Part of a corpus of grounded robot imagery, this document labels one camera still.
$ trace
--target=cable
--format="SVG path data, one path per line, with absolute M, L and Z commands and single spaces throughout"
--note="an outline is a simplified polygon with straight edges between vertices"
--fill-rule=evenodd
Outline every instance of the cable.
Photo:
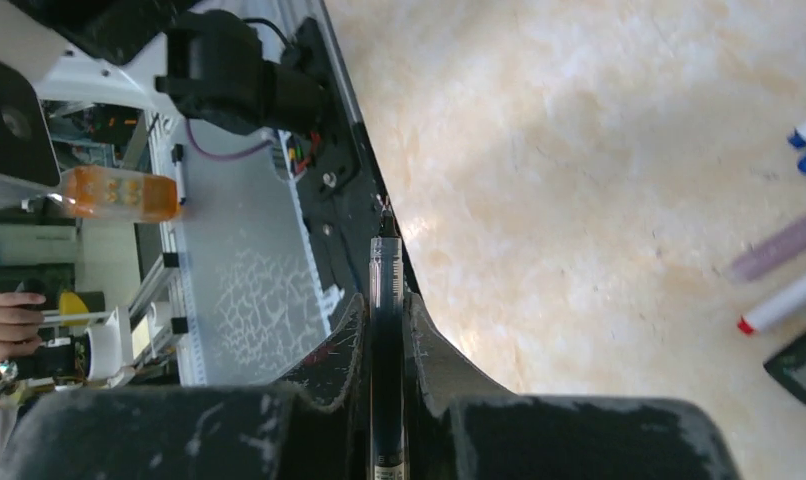
M 273 33 L 275 33 L 276 36 L 279 37 L 280 40 L 282 40 L 282 43 L 285 44 L 286 47 L 291 46 L 291 42 L 288 41 L 288 37 L 286 37 L 285 34 L 282 33 L 282 30 L 280 30 L 275 23 L 271 22 L 267 18 L 253 17 L 253 18 L 244 18 L 242 20 L 244 20 L 244 23 L 248 25 L 259 24 L 270 28 L 271 30 L 273 30 Z
M 193 148 L 195 152 L 197 152 L 198 154 L 200 154 L 204 158 L 207 158 L 209 160 L 215 160 L 215 161 L 218 161 L 218 162 L 227 162 L 227 161 L 232 161 L 232 160 L 240 160 L 240 159 L 242 159 L 244 157 L 247 157 L 249 155 L 252 155 L 252 154 L 254 154 L 254 153 L 256 153 L 256 152 L 258 152 L 258 151 L 260 151 L 260 150 L 262 150 L 262 149 L 264 149 L 266 147 L 269 147 L 269 146 L 273 145 L 273 140 L 266 139 L 266 140 L 262 141 L 261 143 L 259 143 L 258 145 L 250 147 L 250 148 L 248 148 L 246 150 L 242 150 L 240 152 L 228 153 L 228 154 L 210 153 L 210 152 L 207 152 L 207 151 L 203 150 L 203 148 L 200 146 L 200 144 L 197 143 L 197 139 L 194 138 L 194 132 L 191 130 L 191 121 L 188 120 L 187 118 L 185 119 L 185 133 L 188 135 L 188 142 L 191 143 L 191 148 Z
M 303 160 L 294 167 L 295 177 L 303 173 L 303 170 L 305 170 L 306 167 L 308 167 L 309 164 L 312 163 L 312 160 L 314 160 L 315 158 L 315 153 L 318 150 L 318 146 L 320 146 L 321 144 L 321 136 L 319 133 L 311 132 L 310 135 L 312 137 L 312 146 L 309 148 L 309 153 L 305 157 L 303 157 Z

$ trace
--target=black pen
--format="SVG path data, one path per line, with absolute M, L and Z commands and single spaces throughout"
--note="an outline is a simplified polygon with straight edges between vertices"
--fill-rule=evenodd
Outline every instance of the black pen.
M 371 475 L 403 480 L 403 241 L 387 202 L 371 239 L 370 283 Z

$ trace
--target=red-capped marker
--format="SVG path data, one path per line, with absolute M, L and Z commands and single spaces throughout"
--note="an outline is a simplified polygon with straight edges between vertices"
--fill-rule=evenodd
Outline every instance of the red-capped marker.
M 783 323 L 783 320 L 804 305 L 806 305 L 806 275 L 742 315 L 737 326 L 745 335 L 764 332 Z

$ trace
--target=yellow object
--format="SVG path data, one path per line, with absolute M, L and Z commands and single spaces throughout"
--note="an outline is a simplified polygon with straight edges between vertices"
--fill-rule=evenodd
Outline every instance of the yellow object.
M 72 217 L 158 223 L 179 214 L 176 182 L 148 173 L 84 165 L 65 172 L 60 193 Z
M 17 382 L 17 388 L 14 392 L 9 394 L 7 398 L 1 400 L 1 402 L 11 406 L 23 405 L 26 403 L 26 400 L 29 400 L 34 394 L 35 391 L 30 389 L 26 382 L 21 381 Z
M 88 306 L 73 292 L 62 292 L 59 296 L 59 315 L 81 315 L 91 313 Z M 90 320 L 67 320 L 61 322 L 63 327 L 86 326 Z

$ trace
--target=pen barrel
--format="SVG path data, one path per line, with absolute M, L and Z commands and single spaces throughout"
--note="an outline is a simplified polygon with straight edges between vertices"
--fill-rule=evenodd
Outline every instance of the pen barrel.
M 399 238 L 371 239 L 371 475 L 405 477 L 403 253 Z
M 732 280 L 749 282 L 806 250 L 806 215 L 740 255 L 729 269 Z
M 806 305 L 806 275 L 750 312 L 744 319 L 756 331 L 767 330 Z

